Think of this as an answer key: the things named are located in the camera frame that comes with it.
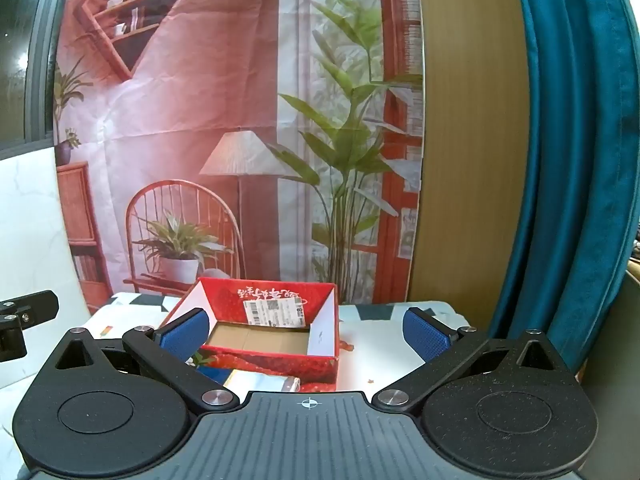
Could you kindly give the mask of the teal curtain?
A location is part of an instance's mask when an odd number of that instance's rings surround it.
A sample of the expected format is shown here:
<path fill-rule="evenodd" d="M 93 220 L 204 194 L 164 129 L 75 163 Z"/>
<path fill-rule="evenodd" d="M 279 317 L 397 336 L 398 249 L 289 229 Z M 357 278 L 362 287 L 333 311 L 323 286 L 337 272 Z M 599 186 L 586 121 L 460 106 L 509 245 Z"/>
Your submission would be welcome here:
<path fill-rule="evenodd" d="M 578 370 L 639 221 L 639 31 L 629 0 L 521 0 L 529 139 L 523 200 L 489 331 L 544 332 Z"/>

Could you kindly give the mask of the dark window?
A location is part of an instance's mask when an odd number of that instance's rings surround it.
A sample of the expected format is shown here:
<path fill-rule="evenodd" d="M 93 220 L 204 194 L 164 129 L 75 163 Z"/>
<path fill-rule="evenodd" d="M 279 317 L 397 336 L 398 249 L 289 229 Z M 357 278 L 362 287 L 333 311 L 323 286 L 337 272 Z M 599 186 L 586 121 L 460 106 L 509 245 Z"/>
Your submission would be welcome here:
<path fill-rule="evenodd" d="M 0 0 L 1 157 L 53 145 L 54 63 L 65 0 Z"/>

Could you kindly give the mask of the blue cotton pad package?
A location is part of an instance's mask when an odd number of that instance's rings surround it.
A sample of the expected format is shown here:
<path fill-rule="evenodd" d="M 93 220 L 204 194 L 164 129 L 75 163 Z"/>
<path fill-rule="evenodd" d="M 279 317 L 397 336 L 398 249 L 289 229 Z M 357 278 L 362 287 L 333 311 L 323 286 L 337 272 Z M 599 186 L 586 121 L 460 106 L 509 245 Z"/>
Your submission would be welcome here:
<path fill-rule="evenodd" d="M 204 365 L 199 366 L 198 371 L 213 382 L 222 386 L 227 382 L 232 374 L 232 370 L 230 370 L 230 368 L 218 368 Z"/>

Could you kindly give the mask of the wooden wall panel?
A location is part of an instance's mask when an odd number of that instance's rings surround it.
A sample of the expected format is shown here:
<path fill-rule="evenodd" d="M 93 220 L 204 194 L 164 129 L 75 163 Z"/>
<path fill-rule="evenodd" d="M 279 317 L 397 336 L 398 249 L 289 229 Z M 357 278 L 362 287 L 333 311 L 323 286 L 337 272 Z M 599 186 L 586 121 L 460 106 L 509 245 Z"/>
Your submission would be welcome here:
<path fill-rule="evenodd" d="M 521 0 L 421 0 L 425 131 L 409 297 L 489 325 L 523 198 L 529 85 Z"/>

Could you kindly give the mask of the printed living room backdrop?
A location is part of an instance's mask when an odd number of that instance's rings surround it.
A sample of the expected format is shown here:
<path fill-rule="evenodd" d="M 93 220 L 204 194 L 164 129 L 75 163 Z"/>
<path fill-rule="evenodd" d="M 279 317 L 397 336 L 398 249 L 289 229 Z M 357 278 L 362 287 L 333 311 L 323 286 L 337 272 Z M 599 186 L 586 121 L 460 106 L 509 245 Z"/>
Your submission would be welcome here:
<path fill-rule="evenodd" d="M 420 0 L 66 0 L 58 189 L 90 309 L 199 278 L 407 297 Z"/>

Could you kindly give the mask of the red strawberry cardboard box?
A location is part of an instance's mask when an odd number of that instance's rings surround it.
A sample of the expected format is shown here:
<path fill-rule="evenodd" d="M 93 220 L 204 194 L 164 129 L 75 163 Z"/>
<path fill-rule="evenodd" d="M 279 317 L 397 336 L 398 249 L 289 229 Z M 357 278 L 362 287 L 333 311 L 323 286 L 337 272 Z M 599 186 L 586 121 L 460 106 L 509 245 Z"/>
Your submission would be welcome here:
<path fill-rule="evenodd" d="M 209 332 L 200 347 L 207 366 L 293 376 L 303 392 L 336 389 L 335 285 L 200 278 L 163 323 L 194 308 L 208 317 Z"/>

